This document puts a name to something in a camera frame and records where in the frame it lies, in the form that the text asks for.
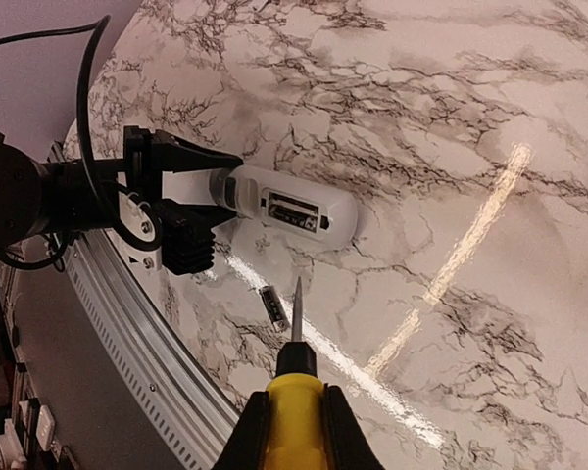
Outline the yellow handled screwdriver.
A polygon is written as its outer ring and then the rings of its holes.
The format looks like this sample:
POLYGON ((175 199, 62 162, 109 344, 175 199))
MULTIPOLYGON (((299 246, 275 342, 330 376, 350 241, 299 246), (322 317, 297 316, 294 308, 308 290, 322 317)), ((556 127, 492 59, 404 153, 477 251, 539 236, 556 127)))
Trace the yellow handled screwdriver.
POLYGON ((303 340, 303 289, 298 280, 292 305, 291 338, 277 356, 269 393, 269 435, 264 467, 273 470, 326 469, 322 429, 324 384, 317 355, 303 340))

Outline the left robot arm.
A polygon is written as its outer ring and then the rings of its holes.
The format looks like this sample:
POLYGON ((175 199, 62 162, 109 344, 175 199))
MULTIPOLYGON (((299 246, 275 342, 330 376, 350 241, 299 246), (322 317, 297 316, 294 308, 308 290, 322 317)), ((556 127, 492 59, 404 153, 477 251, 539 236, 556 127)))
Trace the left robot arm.
POLYGON ((93 165, 101 182, 96 193, 83 161, 37 162, 6 144, 0 133, 0 248, 40 234, 112 227, 120 214, 120 174, 129 191, 156 203, 166 172, 234 169, 242 163, 163 130, 127 126, 122 156, 93 165))

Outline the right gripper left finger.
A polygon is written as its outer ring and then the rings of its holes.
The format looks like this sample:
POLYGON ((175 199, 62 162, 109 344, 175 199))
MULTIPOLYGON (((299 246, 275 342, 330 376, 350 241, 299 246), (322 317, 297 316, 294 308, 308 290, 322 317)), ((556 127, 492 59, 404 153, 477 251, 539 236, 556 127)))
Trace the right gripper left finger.
POLYGON ((270 433, 270 396, 254 392, 226 442, 215 470, 260 470, 264 468, 270 433))

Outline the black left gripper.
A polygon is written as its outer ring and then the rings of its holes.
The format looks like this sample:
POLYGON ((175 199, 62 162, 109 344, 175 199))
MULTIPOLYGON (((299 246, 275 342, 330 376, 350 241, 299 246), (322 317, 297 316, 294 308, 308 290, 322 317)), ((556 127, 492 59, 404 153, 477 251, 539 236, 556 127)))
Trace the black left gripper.
MULTIPOLYGON (((160 129, 151 131, 136 125, 123 128, 122 147, 127 188, 154 205, 162 200, 163 171, 235 169, 243 165, 243 160, 235 155, 201 147, 160 129)), ((236 217, 235 211, 220 206, 161 201, 161 220, 173 229, 211 230, 236 217)))

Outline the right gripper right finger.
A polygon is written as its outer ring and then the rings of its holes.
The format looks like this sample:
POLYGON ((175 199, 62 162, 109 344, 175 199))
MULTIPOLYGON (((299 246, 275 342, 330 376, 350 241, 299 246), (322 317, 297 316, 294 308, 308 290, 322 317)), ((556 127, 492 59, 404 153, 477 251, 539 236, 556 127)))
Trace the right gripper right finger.
POLYGON ((321 404, 328 468, 383 470, 342 389, 325 384, 321 404))

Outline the white remote control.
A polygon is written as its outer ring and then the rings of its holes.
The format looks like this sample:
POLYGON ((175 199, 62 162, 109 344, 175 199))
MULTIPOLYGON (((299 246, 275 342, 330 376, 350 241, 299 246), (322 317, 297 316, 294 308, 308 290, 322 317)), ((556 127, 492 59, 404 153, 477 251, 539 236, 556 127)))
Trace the white remote control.
POLYGON ((349 192, 250 165, 220 169, 210 177, 215 203, 266 225, 322 243, 338 250, 350 245, 357 232, 359 210, 349 192), (280 222, 269 216, 280 205, 318 217, 316 232, 280 222))

